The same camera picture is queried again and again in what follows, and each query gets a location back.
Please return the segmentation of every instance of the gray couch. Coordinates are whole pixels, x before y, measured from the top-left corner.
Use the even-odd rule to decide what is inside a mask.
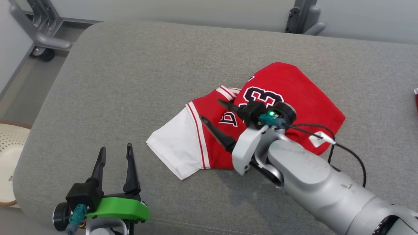
[[[299,67],[346,115],[336,138],[362,157],[367,188],[418,211],[418,46],[137,21],[93,25],[69,53],[15,171],[19,205],[52,228],[102,146],[103,190],[121,192],[131,142],[151,211],[136,234],[333,234],[256,171],[180,181],[145,143],[193,98],[242,87],[275,61]],[[336,149],[333,163],[362,182],[348,153]]]

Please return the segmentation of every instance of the red jersey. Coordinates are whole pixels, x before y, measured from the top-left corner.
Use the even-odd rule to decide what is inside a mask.
[[[317,123],[334,133],[345,120],[342,112],[296,66],[280,62],[270,64],[252,76],[242,89],[221,86],[194,99],[150,136],[147,144],[180,179],[199,169],[233,169],[231,153],[223,149],[199,119],[199,115],[203,115],[225,134],[236,140],[239,138],[247,128],[245,123],[233,112],[225,110],[218,99],[237,106],[251,100],[260,101],[267,108],[277,102],[286,102],[296,111],[294,124]],[[313,133],[326,132],[315,126],[303,128]],[[289,129],[286,136],[317,155],[329,147],[329,143],[323,143],[316,148],[309,140],[310,135],[297,130]]]

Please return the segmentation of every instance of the jersey tag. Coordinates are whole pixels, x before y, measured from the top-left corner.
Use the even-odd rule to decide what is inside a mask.
[[[330,143],[330,144],[335,144],[335,141],[322,131],[316,132],[315,135],[319,135],[323,137],[323,139],[320,139],[313,135],[309,136],[309,140],[311,141],[311,143],[314,145],[315,148],[321,146],[321,144],[325,142]]]

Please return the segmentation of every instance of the white basket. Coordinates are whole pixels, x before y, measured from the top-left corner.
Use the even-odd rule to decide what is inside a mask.
[[[31,126],[0,120],[0,207],[19,207],[13,174]]]

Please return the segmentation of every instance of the red object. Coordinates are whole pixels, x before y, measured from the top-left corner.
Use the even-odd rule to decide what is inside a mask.
[[[269,108],[276,102],[290,104],[297,113],[297,123],[317,123],[330,128],[337,133],[345,116],[333,102],[307,78],[296,66],[276,62],[258,71],[241,89],[220,87],[208,95],[197,98],[187,105],[198,130],[201,157],[204,168],[233,169],[232,158],[215,140],[212,134],[197,120],[199,115],[208,118],[214,126],[236,140],[246,129],[242,120],[232,112],[218,104],[217,99],[229,100],[235,105],[245,105],[249,100],[262,101]],[[310,132],[324,131],[323,128],[302,127]],[[300,143],[304,148],[317,155],[328,147],[324,143],[315,148],[308,139],[309,135],[289,129],[286,135]]]
[[[414,89],[414,93],[415,93],[415,101],[416,101],[416,104],[417,104],[417,111],[418,111],[418,88]]]

